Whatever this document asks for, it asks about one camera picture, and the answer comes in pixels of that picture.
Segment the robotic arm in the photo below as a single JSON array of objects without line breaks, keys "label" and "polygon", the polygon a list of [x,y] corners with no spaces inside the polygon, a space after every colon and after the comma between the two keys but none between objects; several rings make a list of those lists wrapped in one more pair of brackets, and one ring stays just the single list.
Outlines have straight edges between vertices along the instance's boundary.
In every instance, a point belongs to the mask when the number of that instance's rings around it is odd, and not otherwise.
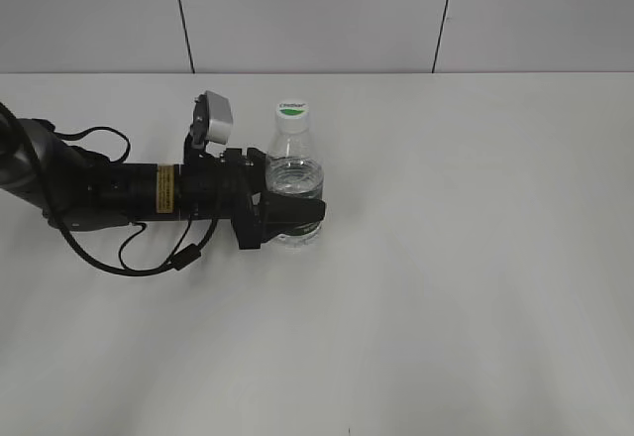
[{"label": "robotic arm", "polygon": [[[269,192],[264,181],[265,154],[228,148],[208,154],[209,142],[226,144],[233,118],[229,101],[207,91],[196,99],[193,122],[184,141],[183,164],[125,163],[127,138],[110,128],[65,135],[40,119],[16,119],[0,103],[0,188],[43,210],[71,247],[108,273],[153,275],[180,270],[201,256],[219,219],[230,219],[240,249],[258,249],[274,236],[321,221],[326,204]],[[128,143],[110,161],[66,142],[107,130]],[[90,257],[71,232],[147,221],[211,220],[203,239],[174,252],[159,267],[135,271],[113,268]]]}]

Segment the plastic water bottle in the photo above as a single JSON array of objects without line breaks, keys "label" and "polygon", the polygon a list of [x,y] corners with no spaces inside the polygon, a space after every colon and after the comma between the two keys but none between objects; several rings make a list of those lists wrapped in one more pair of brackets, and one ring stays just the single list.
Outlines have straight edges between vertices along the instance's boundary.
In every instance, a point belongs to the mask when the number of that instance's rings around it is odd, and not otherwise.
[{"label": "plastic water bottle", "polygon": [[[283,195],[320,198],[324,172],[319,163],[304,101],[287,100],[277,105],[276,132],[266,153],[266,187]],[[312,243],[321,222],[300,226],[275,240],[291,248]]]}]

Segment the white table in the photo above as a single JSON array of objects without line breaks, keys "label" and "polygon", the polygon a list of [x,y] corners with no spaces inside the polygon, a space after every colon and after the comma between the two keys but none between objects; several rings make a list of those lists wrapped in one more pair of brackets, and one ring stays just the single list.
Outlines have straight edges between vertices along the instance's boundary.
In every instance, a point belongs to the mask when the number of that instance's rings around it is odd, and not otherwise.
[{"label": "white table", "polygon": [[[0,194],[0,434],[634,433],[634,75],[0,76],[19,116],[120,128],[133,162],[179,162],[207,88],[233,146],[309,102],[322,240],[239,251],[223,223],[186,271],[126,279]],[[131,231],[80,239],[114,263]]]}]

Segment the yellow warning label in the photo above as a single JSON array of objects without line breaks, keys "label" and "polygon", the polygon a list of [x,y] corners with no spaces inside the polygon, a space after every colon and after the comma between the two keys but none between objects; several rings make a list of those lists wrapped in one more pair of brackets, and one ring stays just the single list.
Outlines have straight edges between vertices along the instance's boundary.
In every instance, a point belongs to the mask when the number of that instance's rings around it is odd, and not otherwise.
[{"label": "yellow warning label", "polygon": [[157,165],[157,213],[174,211],[174,165]]}]

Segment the bottle cap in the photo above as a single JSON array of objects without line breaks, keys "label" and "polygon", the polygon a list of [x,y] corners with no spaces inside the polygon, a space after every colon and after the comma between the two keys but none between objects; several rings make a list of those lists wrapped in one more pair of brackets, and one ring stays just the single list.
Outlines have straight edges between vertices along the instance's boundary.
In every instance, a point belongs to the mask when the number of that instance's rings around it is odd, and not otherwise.
[{"label": "bottle cap", "polygon": [[299,134],[308,129],[308,105],[305,101],[287,99],[277,104],[275,119],[282,132]]}]

